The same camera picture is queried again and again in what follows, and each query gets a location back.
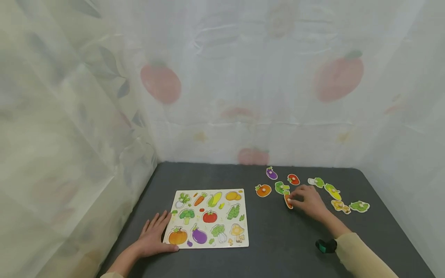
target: vegetable puzzle piece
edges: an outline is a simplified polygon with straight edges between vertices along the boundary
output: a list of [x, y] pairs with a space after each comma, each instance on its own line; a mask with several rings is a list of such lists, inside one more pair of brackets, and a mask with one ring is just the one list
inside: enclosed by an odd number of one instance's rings
[[258, 196], [266, 197], [272, 192], [272, 188], [268, 185], [257, 185], [255, 186], [255, 191]]
[[226, 227], [224, 225], [217, 224], [212, 228], [211, 233], [213, 237], [217, 238], [218, 242], [222, 244], [225, 243], [227, 240], [227, 236], [224, 233], [225, 231]]
[[289, 191], [291, 187], [288, 185], [285, 185], [282, 181], [277, 181], [275, 183], [275, 191], [278, 192], [281, 195], [284, 195], [284, 191]]
[[272, 169], [272, 166], [266, 168], [266, 175], [271, 180], [276, 180], [278, 178], [278, 175], [277, 175], [277, 173], [274, 172], [274, 170]]
[[325, 184], [324, 189], [337, 201], [341, 201], [340, 190], [337, 190], [332, 184]]
[[177, 209], [182, 208], [186, 203], [190, 202], [190, 197], [189, 194], [184, 194], [181, 193], [181, 195], [179, 195], [178, 201], [176, 202], [176, 204], [174, 205]]
[[197, 223], [195, 223], [192, 228], [192, 238], [199, 244], [204, 244], [207, 242], [207, 234], [199, 229]]
[[184, 225], [188, 225], [191, 218], [194, 218], [194, 210], [191, 209], [185, 209], [181, 211], [181, 214], [179, 215], [180, 219], [184, 219]]
[[367, 212], [368, 209], [371, 207], [371, 205], [368, 204], [368, 203], [362, 202], [362, 201], [357, 201], [357, 202], [351, 203], [349, 205], [349, 207], [352, 210], [355, 210], [355, 211], [358, 211], [360, 213], [363, 213], [363, 212]]
[[196, 198], [195, 203], [194, 203], [193, 205], [194, 205], [194, 206], [197, 206], [197, 205], [201, 204], [202, 201], [203, 201], [206, 197], [207, 197], [207, 194], [206, 194], [206, 193], [201, 193], [201, 195], [200, 195], [198, 198]]
[[343, 211], [345, 214], [351, 213], [351, 209], [347, 205], [345, 205], [342, 201], [332, 200], [331, 204], [336, 211]]
[[242, 243], [244, 240], [244, 229], [238, 225], [238, 224], [233, 224], [232, 226], [232, 230], [230, 231], [230, 234], [235, 236], [235, 241], [237, 243]]
[[307, 183], [310, 185], [315, 185], [316, 187], [319, 187], [319, 188], [323, 188], [323, 186], [324, 186], [324, 181], [319, 177], [308, 178]]
[[239, 214], [239, 204], [233, 205], [229, 213], [227, 214], [227, 220], [232, 220], [233, 218], [237, 218]]
[[287, 180], [288, 180], [292, 185], [299, 185], [299, 184], [300, 184], [300, 179], [297, 177], [297, 175], [294, 175], [294, 174], [289, 174], [289, 175], [287, 175]]
[[289, 203], [288, 199], [289, 199], [289, 194], [284, 194], [284, 202], [286, 203], [287, 208], [293, 210], [294, 206], [291, 203]]
[[180, 245], [186, 242], [187, 232], [182, 230], [182, 227], [175, 227], [168, 236], [170, 244]]
[[231, 191], [226, 194], [226, 199], [228, 201], [233, 201], [233, 200], [239, 201], [239, 200], [241, 200], [241, 195], [239, 195], [238, 192]]
[[222, 192], [218, 192], [215, 195], [211, 195], [209, 201], [207, 202], [207, 205], [211, 208], [213, 208], [214, 206], [216, 206], [216, 204], [218, 204], [219, 200], [222, 197]]

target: hand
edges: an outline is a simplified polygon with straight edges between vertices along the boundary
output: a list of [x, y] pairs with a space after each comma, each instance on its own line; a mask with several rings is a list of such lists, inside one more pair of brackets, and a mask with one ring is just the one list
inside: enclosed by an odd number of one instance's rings
[[[293, 200], [296, 195], [302, 196], [303, 201]], [[312, 185], [298, 186], [289, 195], [287, 201], [319, 222], [324, 222], [331, 215], [331, 212], [326, 208], [317, 190]]]
[[161, 242], [162, 232], [170, 222], [171, 213], [164, 213], [159, 216], [157, 213], [153, 220], [147, 220], [142, 228], [139, 239], [133, 243], [133, 247], [137, 250], [140, 257], [149, 257], [159, 253], [177, 252], [179, 247], [174, 244]]

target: printed carrot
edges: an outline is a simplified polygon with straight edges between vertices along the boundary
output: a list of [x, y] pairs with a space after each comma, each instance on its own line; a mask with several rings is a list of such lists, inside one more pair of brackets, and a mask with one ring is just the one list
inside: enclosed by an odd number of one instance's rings
[[197, 206], [197, 205], [201, 204], [205, 197], [207, 197], [207, 194], [202, 193], [201, 196], [199, 196], [196, 199], [194, 206]]

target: printed mushroom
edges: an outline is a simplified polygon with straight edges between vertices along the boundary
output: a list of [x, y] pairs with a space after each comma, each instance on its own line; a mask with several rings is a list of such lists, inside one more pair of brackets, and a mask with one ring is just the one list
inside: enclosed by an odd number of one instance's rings
[[244, 233], [244, 229], [241, 228], [241, 226], [238, 225], [238, 224], [233, 224], [232, 230], [230, 231], [230, 234], [236, 237], [235, 238], [236, 242], [243, 242], [244, 235], [241, 237], [242, 233]]

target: white curtain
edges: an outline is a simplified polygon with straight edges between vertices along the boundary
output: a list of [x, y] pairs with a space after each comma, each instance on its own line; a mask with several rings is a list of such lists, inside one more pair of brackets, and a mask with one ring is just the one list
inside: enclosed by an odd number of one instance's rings
[[358, 168], [445, 276], [444, 1], [3, 0], [0, 23], [0, 276], [92, 277], [155, 149]]
[[93, 277], [156, 167], [94, 1], [0, 2], [0, 276]]
[[442, 0], [113, 0], [162, 160], [362, 170], [445, 276]]

